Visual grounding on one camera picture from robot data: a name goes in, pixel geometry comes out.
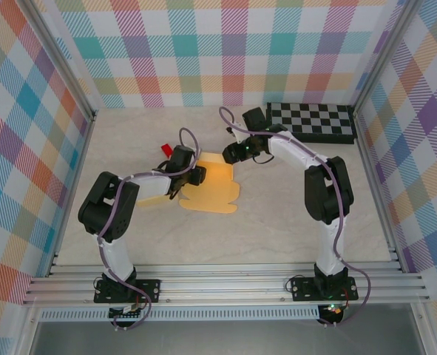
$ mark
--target table surface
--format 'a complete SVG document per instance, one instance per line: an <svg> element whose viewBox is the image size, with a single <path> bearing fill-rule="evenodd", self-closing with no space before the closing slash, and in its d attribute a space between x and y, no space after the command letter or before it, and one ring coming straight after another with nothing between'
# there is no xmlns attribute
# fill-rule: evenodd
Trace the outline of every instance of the table surface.
<svg viewBox="0 0 437 355"><path fill-rule="evenodd" d="M252 106L235 106L237 119ZM98 247L77 220L80 205L97 176L120 176L155 168L165 157L160 146L178 144L178 130L190 128L205 152L233 143L217 107L102 109L89 144L65 231L58 265L100 265ZM388 261L387 241L356 145L308 144L316 152L346 162L355 202L345 229L345 259ZM135 264L312 263L318 255L319 227L304 205L304 169L279 159L234 166L241 185L233 214L183 209L177 199L136 207L127 231Z"/></svg>

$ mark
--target checkerboard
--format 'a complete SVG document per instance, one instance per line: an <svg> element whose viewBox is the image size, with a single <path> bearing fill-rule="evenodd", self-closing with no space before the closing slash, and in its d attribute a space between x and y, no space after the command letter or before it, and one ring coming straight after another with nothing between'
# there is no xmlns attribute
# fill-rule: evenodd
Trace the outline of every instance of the checkerboard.
<svg viewBox="0 0 437 355"><path fill-rule="evenodd" d="M353 144L356 137L350 106L272 102L267 119L282 124L302 142Z"/></svg>

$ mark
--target yellow cloth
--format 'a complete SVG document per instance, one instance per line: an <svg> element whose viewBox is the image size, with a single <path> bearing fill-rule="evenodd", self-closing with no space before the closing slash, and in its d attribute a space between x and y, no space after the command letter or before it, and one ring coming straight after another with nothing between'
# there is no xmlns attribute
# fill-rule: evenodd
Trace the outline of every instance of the yellow cloth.
<svg viewBox="0 0 437 355"><path fill-rule="evenodd" d="M240 195L240 185L233 181L233 166L221 154L200 154L198 166L206 168L205 180L199 186L189 183L182 189L179 204L185 209L215 213L233 213L238 207L230 204Z"/></svg>

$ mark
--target purple cable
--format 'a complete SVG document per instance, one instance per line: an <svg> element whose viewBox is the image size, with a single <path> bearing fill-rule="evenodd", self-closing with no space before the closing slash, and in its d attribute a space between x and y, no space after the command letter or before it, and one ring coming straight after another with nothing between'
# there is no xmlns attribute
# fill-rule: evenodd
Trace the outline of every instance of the purple cable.
<svg viewBox="0 0 437 355"><path fill-rule="evenodd" d="M338 187L338 183L336 181L335 175L333 175L333 172L331 171L330 167L326 164L326 162L324 162L320 157L318 157L317 155L315 155L314 152L312 152L311 150L309 150L306 146L304 146L302 143L300 143L297 139L289 139L289 137L286 137L284 135L280 135L279 133L273 133L273 132L267 132L267 131L263 131L263 132L252 132L252 131L248 131L247 129L243 129L240 128L238 126L235 126L232 122L228 121L225 118L225 115L223 114L223 110L227 111L227 113L231 116L231 119L234 122L234 115L233 112L231 112L229 109L227 109L224 106L221 106L218 109L218 112L220 113L220 117L221 119L230 127L232 127L233 129L236 129L239 132L242 133L247 133L249 135L270 135L273 137L278 137L281 139L284 139L286 141L291 142L293 145L298 146L301 150L303 150L304 152L306 152L307 154L309 154L312 158L314 158L316 161L318 161L320 164L322 164L322 166L325 168L325 170L327 171L328 175L330 175L330 179L333 183L333 186L335 188L335 193L336 193L336 199L338 201L338 209L339 209L339 225L338 225L338 231L336 232L336 236L335 236L335 240L333 242L333 252L335 253L336 257L339 259L339 261L346 266L347 268L359 272L360 274L362 274L364 277L366 277L367 280L367 293L365 298L363 299L362 304L359 306L358 310L356 311L356 313L354 313L351 317L344 319L343 321L340 322L341 324L344 324L346 322L348 322L349 320L354 319L354 317L364 308L364 306L366 305L367 301L369 300L369 296L371 293L371 280L369 278L369 275L366 274L366 272L364 270L361 270L360 268L355 268L354 266L352 266L351 264L347 263L346 261L343 260L341 254L338 252L338 250L336 249L336 246L338 244L338 240L340 238L340 235L342 235L342 230L343 230L343 223L345 220L345 216L343 215L343 201L342 201L342 193L339 190Z"/></svg>
<svg viewBox="0 0 437 355"><path fill-rule="evenodd" d="M128 180L131 180L133 178L141 178L143 176L152 176L152 175L160 175L160 176L173 177L173 176L182 175L182 174L188 172L192 167L194 167L194 165L196 164L196 162L198 160L198 152L199 152L198 141L197 141L196 137L194 136L194 134L192 133L192 131L190 129L182 127L179 130L179 140L180 140L180 143L182 143L182 132L184 132L184 131L190 134L190 136L192 137L192 140L194 141L194 145L195 145L195 152L196 152L196 154L194 155L194 161L192 162L192 164L187 166L181 172L171 172L171 173L165 173L164 172L164 173L162 173L162 172L152 171L152 172L139 172L139 173L134 174L134 175L126 176L120 182L120 185L118 186L118 190L116 191L115 200L113 201L113 205L112 205L112 211L109 214L108 220L106 221L105 226L103 227L103 229L101 229L100 233L97 236L98 249L100 250L100 258L101 258L101 261L103 262L103 264L105 266L105 269L121 285L126 286L127 288L130 288L133 291L138 292L141 296L144 296L144 298L146 298L146 301L147 301L147 304L148 304L148 308L147 308L146 314L144 314L144 316L140 320L136 321L135 323L133 323L129 327L120 327L118 324L116 324L116 319L118 318L118 316L114 317L113 318L113 325L115 326L116 330L123 329L124 331L128 331L128 330L134 329L134 328L138 327L140 324L142 324L146 320L146 318L149 316L149 314L151 313L152 301L151 301L151 298L149 297L149 295L146 292L144 292L143 290L140 290L139 288L134 287L133 285L125 283L117 274L115 274L112 271L112 269L110 268L110 266L108 264L108 261L106 261L106 258L105 258L105 252L103 250L103 243L104 243L105 239L103 239L103 236L105 235L106 231L108 230L108 228L112 224L113 217L115 216L116 210L118 209L118 200L119 200L120 195L121 195L121 190L122 190L124 184Z"/></svg>

